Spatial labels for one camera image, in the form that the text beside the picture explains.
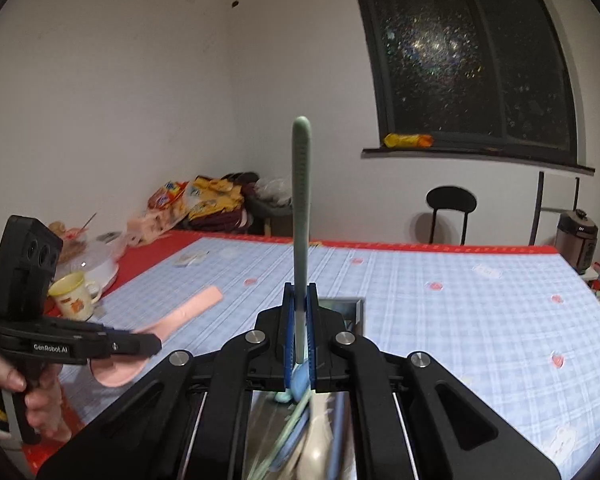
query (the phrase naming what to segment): mug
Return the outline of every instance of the mug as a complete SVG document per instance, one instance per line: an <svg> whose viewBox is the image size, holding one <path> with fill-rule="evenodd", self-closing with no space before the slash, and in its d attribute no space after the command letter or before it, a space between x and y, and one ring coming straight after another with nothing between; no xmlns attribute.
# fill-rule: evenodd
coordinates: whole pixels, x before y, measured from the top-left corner
<svg viewBox="0 0 600 480"><path fill-rule="evenodd" d="M97 288L94 298L88 286ZM93 315L93 304L102 296L102 286L96 282L86 282L84 272L72 272L51 285L49 295L62 312L62 317L87 321Z"/></svg>

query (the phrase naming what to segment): blue gripper pad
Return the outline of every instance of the blue gripper pad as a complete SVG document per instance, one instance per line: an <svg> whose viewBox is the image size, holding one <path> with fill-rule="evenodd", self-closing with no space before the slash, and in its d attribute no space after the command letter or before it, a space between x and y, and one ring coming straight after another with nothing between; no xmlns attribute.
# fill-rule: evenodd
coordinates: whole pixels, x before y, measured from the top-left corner
<svg viewBox="0 0 600 480"><path fill-rule="evenodd" d="M291 387L291 373L295 364L295 301L293 285L285 284L282 309L286 309L286 341L285 341L285 388Z"/></svg>
<svg viewBox="0 0 600 480"><path fill-rule="evenodd" d="M315 334L313 331L313 308L311 304L311 295L309 287L306 288L306 338L309 349L309 378L311 380L311 389L315 389Z"/></svg>

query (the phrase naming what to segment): blue plaid tablecloth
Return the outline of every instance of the blue plaid tablecloth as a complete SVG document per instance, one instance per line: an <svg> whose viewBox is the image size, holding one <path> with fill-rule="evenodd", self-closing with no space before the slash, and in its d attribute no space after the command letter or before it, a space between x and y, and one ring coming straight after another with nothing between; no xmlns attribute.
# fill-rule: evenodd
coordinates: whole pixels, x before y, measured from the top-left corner
<svg viewBox="0 0 600 480"><path fill-rule="evenodd" d="M205 254L188 267L183 254ZM281 304L291 246L202 238L104 298L96 319L150 324L208 285L224 299L179 329L175 349L215 351ZM381 350L429 352L570 478L600 441L600 304L558 254L374 251L313 247L309 281L323 298L365 298L365 335ZM126 388L88 367L61 381L85 422Z"/></svg>

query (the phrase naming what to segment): rice cooker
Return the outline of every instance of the rice cooker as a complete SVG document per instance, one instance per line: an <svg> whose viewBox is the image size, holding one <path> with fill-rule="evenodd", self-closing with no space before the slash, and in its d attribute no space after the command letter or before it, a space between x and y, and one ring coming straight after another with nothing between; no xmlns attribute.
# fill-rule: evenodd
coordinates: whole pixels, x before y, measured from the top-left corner
<svg viewBox="0 0 600 480"><path fill-rule="evenodd" d="M564 211L558 222L555 247L579 274L591 265L597 244L597 225L581 209Z"/></svg>

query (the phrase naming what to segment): hand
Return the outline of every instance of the hand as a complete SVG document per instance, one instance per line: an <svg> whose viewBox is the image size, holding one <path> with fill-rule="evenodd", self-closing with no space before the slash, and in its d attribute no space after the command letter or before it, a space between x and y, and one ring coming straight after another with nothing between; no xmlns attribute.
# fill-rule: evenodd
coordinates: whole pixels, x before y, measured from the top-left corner
<svg viewBox="0 0 600 480"><path fill-rule="evenodd" d="M24 399L27 406L27 422L43 436L67 442L71 431L62 420L60 382L61 365L47 365L40 375L40 384ZM23 392L27 387L24 377L0 355L0 390Z"/></svg>

